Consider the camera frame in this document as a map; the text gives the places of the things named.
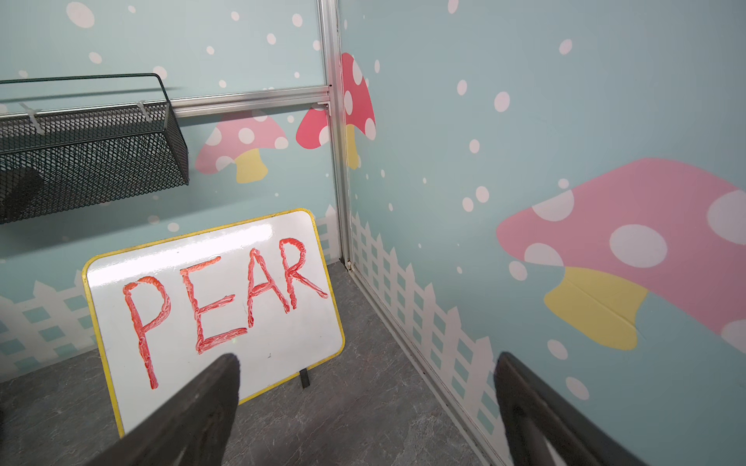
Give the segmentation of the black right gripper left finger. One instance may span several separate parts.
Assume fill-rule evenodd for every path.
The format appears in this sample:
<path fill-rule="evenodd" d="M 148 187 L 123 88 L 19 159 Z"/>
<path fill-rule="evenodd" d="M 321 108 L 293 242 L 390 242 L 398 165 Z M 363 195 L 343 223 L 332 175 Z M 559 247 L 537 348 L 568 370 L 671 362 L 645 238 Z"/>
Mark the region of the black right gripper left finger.
<path fill-rule="evenodd" d="M 221 465 L 238 406 L 240 363 L 228 353 L 91 465 Z"/>

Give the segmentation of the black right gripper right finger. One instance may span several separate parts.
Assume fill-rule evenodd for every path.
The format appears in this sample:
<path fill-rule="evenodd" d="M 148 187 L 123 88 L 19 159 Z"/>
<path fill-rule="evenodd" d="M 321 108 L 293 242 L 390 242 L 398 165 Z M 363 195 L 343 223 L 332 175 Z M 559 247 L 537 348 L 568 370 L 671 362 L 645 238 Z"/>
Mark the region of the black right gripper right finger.
<path fill-rule="evenodd" d="M 495 367 L 495 397 L 515 465 L 642 465 L 512 353 Z"/>

